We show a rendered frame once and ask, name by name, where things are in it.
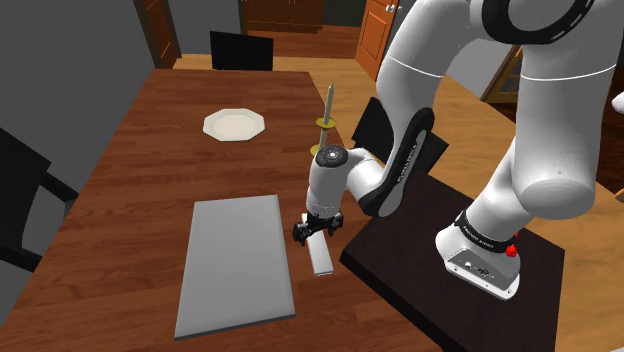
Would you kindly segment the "white remote control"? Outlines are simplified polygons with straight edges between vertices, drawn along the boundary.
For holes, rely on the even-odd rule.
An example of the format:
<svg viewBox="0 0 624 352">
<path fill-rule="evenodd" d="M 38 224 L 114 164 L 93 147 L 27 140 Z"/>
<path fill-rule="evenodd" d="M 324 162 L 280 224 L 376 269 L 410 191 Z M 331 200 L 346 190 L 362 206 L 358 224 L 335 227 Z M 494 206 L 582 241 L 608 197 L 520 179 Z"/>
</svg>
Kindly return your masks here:
<svg viewBox="0 0 624 352">
<path fill-rule="evenodd" d="M 307 245 L 312 269 L 315 276 L 329 275 L 334 272 L 330 252 L 323 229 L 312 234 L 307 226 L 307 214 L 301 214 L 303 225 L 303 237 Z"/>
</svg>

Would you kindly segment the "white octagonal plate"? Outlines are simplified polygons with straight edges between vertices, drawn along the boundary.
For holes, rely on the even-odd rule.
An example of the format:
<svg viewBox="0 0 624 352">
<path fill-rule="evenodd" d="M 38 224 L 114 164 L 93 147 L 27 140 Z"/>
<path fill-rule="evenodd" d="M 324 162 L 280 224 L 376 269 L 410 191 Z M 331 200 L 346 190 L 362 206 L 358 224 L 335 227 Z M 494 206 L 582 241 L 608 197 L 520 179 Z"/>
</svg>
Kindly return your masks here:
<svg viewBox="0 0 624 352">
<path fill-rule="evenodd" d="M 246 108 L 221 109 L 203 124 L 203 132 L 221 142 L 248 141 L 264 130 L 263 116 Z"/>
</svg>

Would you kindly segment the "dark robot stand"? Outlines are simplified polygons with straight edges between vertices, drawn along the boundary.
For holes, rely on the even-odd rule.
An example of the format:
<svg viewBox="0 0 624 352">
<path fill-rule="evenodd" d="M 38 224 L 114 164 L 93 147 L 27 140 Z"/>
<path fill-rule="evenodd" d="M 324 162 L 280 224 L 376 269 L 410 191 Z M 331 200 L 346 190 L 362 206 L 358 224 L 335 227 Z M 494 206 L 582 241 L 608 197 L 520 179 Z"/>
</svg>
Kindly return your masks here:
<svg viewBox="0 0 624 352">
<path fill-rule="evenodd" d="M 341 263 L 444 352 L 555 352 L 564 250 L 519 232 L 518 292 L 503 301 L 452 275 L 435 247 L 471 198 L 415 172 L 400 207 L 371 219 Z"/>
</svg>

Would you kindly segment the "black chair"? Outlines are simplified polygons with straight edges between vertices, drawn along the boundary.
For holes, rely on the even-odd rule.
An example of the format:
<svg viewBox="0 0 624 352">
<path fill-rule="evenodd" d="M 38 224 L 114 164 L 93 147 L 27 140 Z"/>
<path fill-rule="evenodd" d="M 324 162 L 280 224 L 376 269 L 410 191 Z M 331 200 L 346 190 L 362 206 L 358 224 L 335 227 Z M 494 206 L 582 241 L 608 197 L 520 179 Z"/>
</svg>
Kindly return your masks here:
<svg viewBox="0 0 624 352">
<path fill-rule="evenodd" d="M 272 38 L 211 31 L 210 47 L 215 70 L 273 70 Z"/>
<path fill-rule="evenodd" d="M 364 148 L 385 164 L 393 147 L 390 121 L 376 97 L 371 97 L 352 135 L 355 148 Z M 415 169 L 428 173 L 443 155 L 449 144 L 430 133 L 416 160 Z"/>
<path fill-rule="evenodd" d="M 40 187 L 65 205 L 65 215 L 79 193 L 48 172 L 51 162 L 0 128 L 0 260 L 34 272 L 42 256 L 25 249 L 23 233 Z"/>
</svg>

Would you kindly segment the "brown wooden cabinet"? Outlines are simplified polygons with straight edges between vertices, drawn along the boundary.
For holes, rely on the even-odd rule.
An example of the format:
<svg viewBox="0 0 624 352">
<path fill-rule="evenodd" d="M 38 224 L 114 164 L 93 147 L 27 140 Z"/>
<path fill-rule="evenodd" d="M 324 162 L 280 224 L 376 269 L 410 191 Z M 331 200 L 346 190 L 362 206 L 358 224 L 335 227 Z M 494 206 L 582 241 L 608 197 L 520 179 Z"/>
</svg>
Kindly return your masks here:
<svg viewBox="0 0 624 352">
<path fill-rule="evenodd" d="M 316 34 L 324 0 L 239 0 L 247 30 Z"/>
</svg>

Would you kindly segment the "grey candle on yellow holder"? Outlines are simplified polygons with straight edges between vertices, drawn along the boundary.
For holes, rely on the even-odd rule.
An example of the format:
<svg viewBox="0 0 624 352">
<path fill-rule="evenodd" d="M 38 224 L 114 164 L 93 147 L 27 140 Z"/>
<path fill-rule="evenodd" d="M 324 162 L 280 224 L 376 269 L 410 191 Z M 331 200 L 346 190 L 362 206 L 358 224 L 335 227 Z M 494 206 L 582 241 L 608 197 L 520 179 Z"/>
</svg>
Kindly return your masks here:
<svg viewBox="0 0 624 352">
<path fill-rule="evenodd" d="M 310 153 L 315 156 L 319 149 L 326 145 L 328 130 L 336 126 L 336 121 L 331 118 L 331 108 L 334 97 L 334 83 L 331 82 L 328 87 L 327 99 L 324 108 L 324 115 L 316 120 L 316 125 L 321 128 L 319 142 L 310 148 Z"/>
</svg>

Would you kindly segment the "brown wooden table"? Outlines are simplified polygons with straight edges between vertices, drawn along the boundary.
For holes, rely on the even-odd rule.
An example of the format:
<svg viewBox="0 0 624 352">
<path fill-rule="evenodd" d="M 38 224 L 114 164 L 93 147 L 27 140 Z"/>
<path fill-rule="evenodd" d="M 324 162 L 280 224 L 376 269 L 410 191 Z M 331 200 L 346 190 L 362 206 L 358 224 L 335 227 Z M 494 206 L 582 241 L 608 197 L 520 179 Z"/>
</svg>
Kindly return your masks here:
<svg viewBox="0 0 624 352">
<path fill-rule="evenodd" d="M 292 239 L 293 318 L 174 338 L 194 204 L 274 194 L 290 230 L 326 92 L 306 72 L 153 71 L 0 327 L 0 352 L 441 352 L 344 266 L 315 276 Z M 265 130 L 205 134 L 229 108 Z"/>
</svg>

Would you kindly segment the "brown wooden door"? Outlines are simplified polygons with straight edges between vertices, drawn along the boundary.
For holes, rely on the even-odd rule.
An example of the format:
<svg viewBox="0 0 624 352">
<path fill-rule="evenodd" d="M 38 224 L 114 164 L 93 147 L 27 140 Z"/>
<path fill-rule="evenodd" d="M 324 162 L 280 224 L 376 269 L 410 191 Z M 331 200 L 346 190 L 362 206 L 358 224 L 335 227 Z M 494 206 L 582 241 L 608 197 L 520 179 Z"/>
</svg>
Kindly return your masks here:
<svg viewBox="0 0 624 352">
<path fill-rule="evenodd" d="M 157 69 L 172 69 L 182 57 L 169 0 L 133 0 Z"/>
</svg>

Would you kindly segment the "wooden framed glass cabinet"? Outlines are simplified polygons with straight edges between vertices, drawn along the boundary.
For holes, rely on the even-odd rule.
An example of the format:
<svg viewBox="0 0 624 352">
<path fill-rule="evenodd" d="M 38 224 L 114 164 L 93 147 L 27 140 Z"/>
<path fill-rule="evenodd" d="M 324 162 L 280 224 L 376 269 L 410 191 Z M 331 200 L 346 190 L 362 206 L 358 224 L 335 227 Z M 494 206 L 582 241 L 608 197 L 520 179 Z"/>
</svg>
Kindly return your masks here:
<svg viewBox="0 0 624 352">
<path fill-rule="evenodd" d="M 481 95 L 486 103 L 516 103 L 523 53 L 520 45 L 513 45 Z"/>
</svg>

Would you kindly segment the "orange door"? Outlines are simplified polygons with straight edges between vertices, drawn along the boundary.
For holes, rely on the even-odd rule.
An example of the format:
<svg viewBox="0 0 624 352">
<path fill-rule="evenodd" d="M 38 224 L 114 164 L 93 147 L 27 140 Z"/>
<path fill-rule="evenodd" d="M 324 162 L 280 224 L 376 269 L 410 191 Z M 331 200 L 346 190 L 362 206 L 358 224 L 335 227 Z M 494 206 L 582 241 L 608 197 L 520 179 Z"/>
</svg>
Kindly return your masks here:
<svg viewBox="0 0 624 352">
<path fill-rule="evenodd" d="M 400 0 L 367 0 L 355 60 L 377 80 Z"/>
</svg>

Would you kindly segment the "grey flat board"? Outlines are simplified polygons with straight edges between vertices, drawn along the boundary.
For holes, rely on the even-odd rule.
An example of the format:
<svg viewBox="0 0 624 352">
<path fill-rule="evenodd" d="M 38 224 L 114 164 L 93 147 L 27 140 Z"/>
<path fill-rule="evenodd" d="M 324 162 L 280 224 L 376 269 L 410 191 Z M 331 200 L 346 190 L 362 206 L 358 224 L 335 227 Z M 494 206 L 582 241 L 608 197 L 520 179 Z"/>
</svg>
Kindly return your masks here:
<svg viewBox="0 0 624 352">
<path fill-rule="evenodd" d="M 196 202 L 174 338 L 294 316 L 278 197 Z"/>
</svg>

